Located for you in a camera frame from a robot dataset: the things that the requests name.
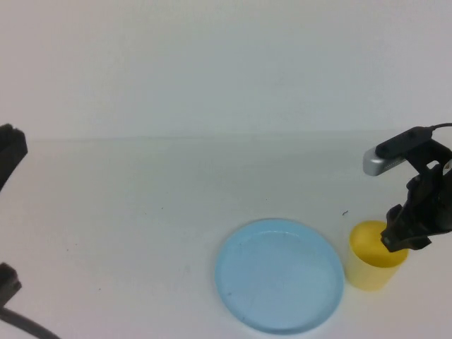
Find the yellow plastic cup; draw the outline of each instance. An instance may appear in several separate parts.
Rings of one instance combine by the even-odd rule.
[[[381,243],[382,221],[364,221],[350,233],[350,247],[345,276],[361,290],[381,289],[408,257],[408,250],[389,252]]]

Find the white table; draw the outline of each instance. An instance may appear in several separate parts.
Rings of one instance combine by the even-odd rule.
[[[406,199],[409,165],[362,172],[364,151],[392,135],[30,142],[0,193],[0,260],[23,284],[7,306],[63,339],[272,338],[217,296],[221,244],[289,218],[344,259],[353,225]],[[435,237],[384,290],[347,284],[335,314],[293,338],[450,338],[451,257],[452,236]],[[29,337],[0,323],[0,338]]]

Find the blue plate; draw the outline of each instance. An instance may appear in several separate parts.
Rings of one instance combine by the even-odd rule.
[[[344,272],[333,247],[297,222],[253,222],[224,244],[215,266],[222,301],[240,321],[273,334],[308,331],[336,310]]]

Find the white wall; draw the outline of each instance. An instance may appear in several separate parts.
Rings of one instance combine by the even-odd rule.
[[[452,1],[0,0],[0,122],[33,138],[452,120]]]

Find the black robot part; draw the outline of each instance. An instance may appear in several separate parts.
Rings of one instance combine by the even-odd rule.
[[[0,191],[27,152],[22,131],[9,124],[0,126]],[[0,264],[0,307],[5,306],[21,286],[16,271],[5,263]]]
[[[432,140],[432,127],[415,127],[376,147],[383,159],[405,158],[419,173],[408,184],[403,206],[392,207],[381,241],[393,252],[423,249],[429,236],[452,230],[452,151]],[[432,168],[428,164],[438,162]]]

